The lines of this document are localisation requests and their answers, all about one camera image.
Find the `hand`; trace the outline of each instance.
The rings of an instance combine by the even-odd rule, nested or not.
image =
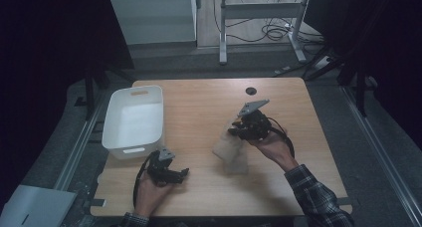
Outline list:
[[[137,189],[134,213],[149,218],[155,208],[173,189],[174,185],[173,183],[169,183],[165,186],[157,186],[148,173],[146,171],[143,172]]]
[[[280,129],[276,124],[273,124],[273,127]],[[292,157],[289,147],[275,132],[270,131],[263,140],[248,140],[248,142],[256,146],[267,158],[281,167],[284,172],[288,172],[299,165]]]

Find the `wooden floor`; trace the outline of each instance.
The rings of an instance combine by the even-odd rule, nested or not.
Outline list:
[[[277,3],[277,2],[301,2],[302,0],[226,0],[226,4],[242,4],[242,3]],[[221,0],[201,0],[201,8],[197,12],[197,44],[198,47],[216,47],[219,46],[220,37],[220,4]],[[265,36],[262,31],[263,27],[270,24],[284,27],[286,21],[295,24],[296,19],[254,19],[238,25],[234,25],[244,20],[227,20],[226,34],[228,45],[243,45],[243,44],[280,44],[289,43],[289,38],[284,36],[278,41],[273,41],[268,37],[260,41]],[[317,34],[317,31],[303,23],[301,31],[307,33]],[[246,42],[232,36],[237,36],[244,40],[255,41]]]

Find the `person's left hand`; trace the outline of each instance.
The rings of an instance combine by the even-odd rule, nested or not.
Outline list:
[[[155,208],[162,202],[165,196],[173,189],[175,184],[157,186],[148,173],[143,172],[137,188],[136,205],[134,213],[149,218]]]

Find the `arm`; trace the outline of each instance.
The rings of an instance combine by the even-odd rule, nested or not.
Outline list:
[[[282,139],[270,132],[263,140],[250,140],[284,172],[304,213],[318,226],[353,226],[351,216],[338,208],[335,194],[299,165]]]
[[[149,216],[173,189],[174,184],[157,186],[151,177],[144,172],[137,189],[136,205],[133,213],[126,213],[119,227],[145,227]]]

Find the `round black hole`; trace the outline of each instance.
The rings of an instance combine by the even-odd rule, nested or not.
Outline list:
[[[248,89],[246,89],[245,92],[246,92],[246,94],[252,96],[252,95],[255,95],[257,93],[257,90],[253,87],[249,87]]]

